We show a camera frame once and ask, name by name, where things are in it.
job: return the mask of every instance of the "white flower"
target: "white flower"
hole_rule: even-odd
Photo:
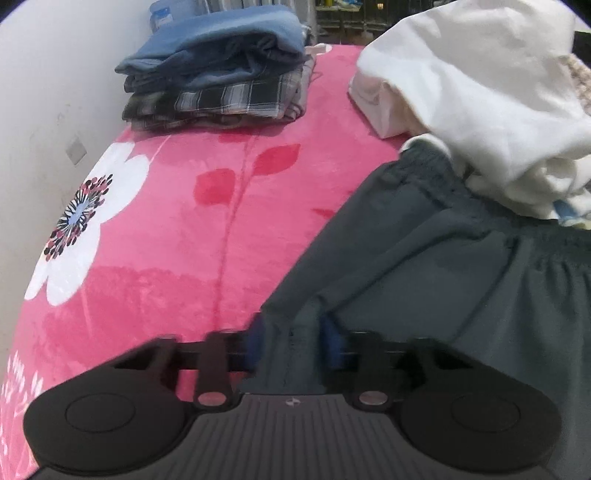
[[[129,157],[133,143],[114,143],[96,163],[57,222],[39,260],[25,300],[47,280],[47,301],[69,300],[84,282],[99,246],[100,224],[129,205],[148,176],[145,155]]]

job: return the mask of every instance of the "bed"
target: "bed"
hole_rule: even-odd
[[[35,462],[22,416],[42,391],[159,335],[240,329],[316,233],[403,139],[347,96],[360,49],[319,56],[306,115],[242,131],[125,131],[44,246],[0,399],[0,470]]]

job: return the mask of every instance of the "white fabric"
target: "white fabric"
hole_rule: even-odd
[[[382,138],[432,132],[467,185],[522,215],[591,212],[591,118],[555,0],[458,0],[400,21],[359,57],[349,92]]]

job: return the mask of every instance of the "folded plaid garment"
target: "folded plaid garment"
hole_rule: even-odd
[[[314,60],[278,77],[250,80],[197,92],[134,94],[123,120],[134,130],[186,125],[243,127],[265,121],[291,122],[303,115]]]

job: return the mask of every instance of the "folded blue jeans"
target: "folded blue jeans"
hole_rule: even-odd
[[[300,22],[287,7],[215,12],[163,25],[115,69],[127,92],[197,90],[278,76],[306,60]]]

